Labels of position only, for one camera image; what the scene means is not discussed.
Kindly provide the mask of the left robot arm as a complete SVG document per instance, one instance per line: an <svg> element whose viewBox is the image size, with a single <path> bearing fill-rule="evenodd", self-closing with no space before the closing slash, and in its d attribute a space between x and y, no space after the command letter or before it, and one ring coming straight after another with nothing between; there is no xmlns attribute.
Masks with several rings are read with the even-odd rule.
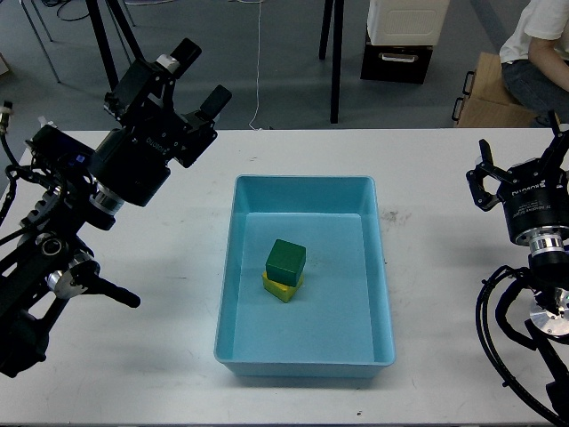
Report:
<svg viewBox="0 0 569 427"><path fill-rule="evenodd" d="M184 39L169 54L136 60L107 93L118 122L92 149L52 125L28 141L29 165L6 168L11 183L44 188L12 234L16 247L1 261L1 371L14 377L44 361L49 333L68 300L102 294L135 308L140 298L100 276L84 225L109 230L124 204L144 206L170 175L169 162L191 166L216 139L215 118L230 100L216 87L194 112L173 106L176 81L200 55Z"/></svg>

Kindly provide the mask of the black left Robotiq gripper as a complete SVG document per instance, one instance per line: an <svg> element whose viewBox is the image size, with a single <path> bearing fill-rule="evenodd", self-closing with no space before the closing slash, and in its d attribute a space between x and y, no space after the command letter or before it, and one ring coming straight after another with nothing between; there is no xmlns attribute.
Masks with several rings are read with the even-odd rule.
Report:
<svg viewBox="0 0 569 427"><path fill-rule="evenodd" d="M154 62L136 59L116 87L105 95L104 109L122 126L95 150L90 173L124 201L145 206L170 176L175 158L191 167L217 138L216 117L232 98L217 85L196 111L173 111L176 81L201 55L184 38Z"/></svg>

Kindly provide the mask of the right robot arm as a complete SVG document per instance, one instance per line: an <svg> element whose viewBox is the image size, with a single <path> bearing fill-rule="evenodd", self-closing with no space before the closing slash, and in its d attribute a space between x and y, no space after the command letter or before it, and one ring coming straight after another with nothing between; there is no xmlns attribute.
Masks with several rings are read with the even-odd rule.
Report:
<svg viewBox="0 0 569 427"><path fill-rule="evenodd" d="M529 250L527 266L502 265L484 280L475 308L478 339L504 386L553 425L566 426L568 367L554 345L568 343L568 173L562 168L568 127L554 111L549 122L553 140L540 157L502 170L481 140L481 156L466 179L474 204L484 212L501 205L510 241ZM496 304L496 324L511 341L541 355L552 376L545 386L549 406L516 379L493 343L489 300L505 278L511 282Z"/></svg>

